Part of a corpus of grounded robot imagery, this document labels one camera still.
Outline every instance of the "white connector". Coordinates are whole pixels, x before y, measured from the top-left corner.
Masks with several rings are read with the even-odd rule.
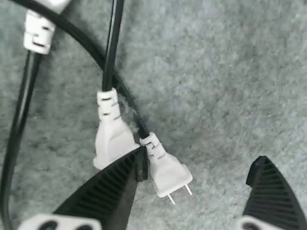
[[[61,13],[71,0],[36,0],[56,13]],[[48,54],[55,25],[38,13],[28,10],[25,18],[24,47],[39,54]]]
[[[155,133],[151,132],[147,138],[140,139],[140,144],[147,148],[150,173],[159,197],[168,196],[175,204],[170,194],[184,186],[192,195],[188,187],[188,183],[193,180],[192,174],[176,157],[165,151]]]
[[[133,132],[120,115],[116,89],[97,93],[99,127],[96,135],[94,167],[103,170],[114,161],[137,149]]]
[[[18,230],[102,230],[98,220],[92,218],[63,216],[56,214],[37,214],[25,220]]]

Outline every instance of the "ribbed black plastic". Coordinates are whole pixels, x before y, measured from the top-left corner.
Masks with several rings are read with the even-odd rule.
[[[266,156],[257,158],[249,171],[252,192],[243,215],[284,230],[307,230],[306,218],[289,184]]]
[[[117,160],[81,186],[54,213],[97,219],[103,230],[125,230],[138,181],[147,179],[144,157],[146,148],[140,147]]]

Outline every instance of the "gray carpet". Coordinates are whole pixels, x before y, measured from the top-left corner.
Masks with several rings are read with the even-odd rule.
[[[70,21],[106,45],[111,1],[75,0]],[[0,2],[0,157],[25,60],[24,9]],[[304,0],[127,0],[117,69],[193,196],[139,185],[129,230],[232,230],[251,163],[267,155],[307,212],[307,5]],[[101,72],[58,31],[43,61],[15,170],[15,226],[50,213],[95,174]],[[124,118],[133,127],[123,102]]]

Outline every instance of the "metal prong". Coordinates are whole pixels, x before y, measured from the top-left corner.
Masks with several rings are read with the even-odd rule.
[[[186,189],[187,189],[187,191],[189,192],[189,194],[192,195],[192,192],[191,192],[189,186],[188,186],[188,185],[185,185],[185,186],[186,186]]]
[[[171,197],[171,195],[167,195],[167,196],[168,196],[168,198],[171,200],[171,202],[173,203],[173,205],[175,205],[175,202],[174,202],[173,198]]]

